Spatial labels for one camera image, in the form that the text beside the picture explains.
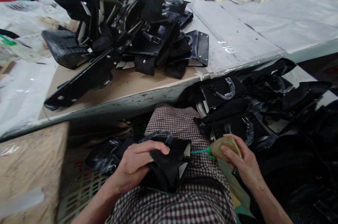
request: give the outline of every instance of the human hand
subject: human hand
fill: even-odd
[[[146,164],[154,161],[149,152],[155,149],[165,155],[170,151],[164,143],[152,140],[127,148],[117,169],[107,181],[116,194],[125,193],[139,185],[149,171]]]
[[[242,158],[240,158],[237,154],[235,154],[235,152],[226,146],[221,146],[222,152],[231,161],[229,163],[231,169],[234,169],[234,165],[237,166],[243,183],[249,188],[250,191],[265,189],[267,185],[263,179],[261,171],[259,170],[254,153],[248,148],[248,146],[240,137],[237,137],[233,134],[224,134],[223,136],[233,137],[242,154]]]

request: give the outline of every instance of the plastic crate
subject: plastic crate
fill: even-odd
[[[68,149],[61,174],[58,224],[68,224],[85,208],[107,178],[99,172],[91,172],[84,164],[90,150]]]

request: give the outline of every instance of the person's left hand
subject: person's left hand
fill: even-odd
[[[116,171],[107,180],[116,194],[125,193],[139,185],[149,171],[146,164],[154,161],[149,152],[155,149],[165,155],[170,150],[164,143],[152,140],[127,148]]]

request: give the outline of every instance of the checkered pants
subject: checkered pants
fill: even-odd
[[[193,108],[178,109],[160,103],[145,134],[168,130],[174,138],[190,139],[191,151],[206,149],[209,140],[193,122],[200,117]],[[192,161],[176,195],[136,187],[117,201],[112,223],[236,223],[229,184],[215,159],[206,153]]]

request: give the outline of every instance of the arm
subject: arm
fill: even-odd
[[[243,158],[240,158],[226,146],[221,147],[223,153],[231,161],[231,163],[229,163],[230,167],[233,169],[234,165],[237,166],[239,175],[256,199],[265,222],[267,224],[292,224],[291,219],[265,183],[254,153],[246,146],[241,138],[232,134],[226,134],[224,136],[233,137],[242,153]]]
[[[169,148],[165,144],[156,141],[146,141],[128,147],[114,174],[108,178],[72,224],[103,224],[121,194],[135,188],[147,174],[149,168],[146,164],[154,161],[149,152],[154,149],[160,150],[163,154],[169,153]]]

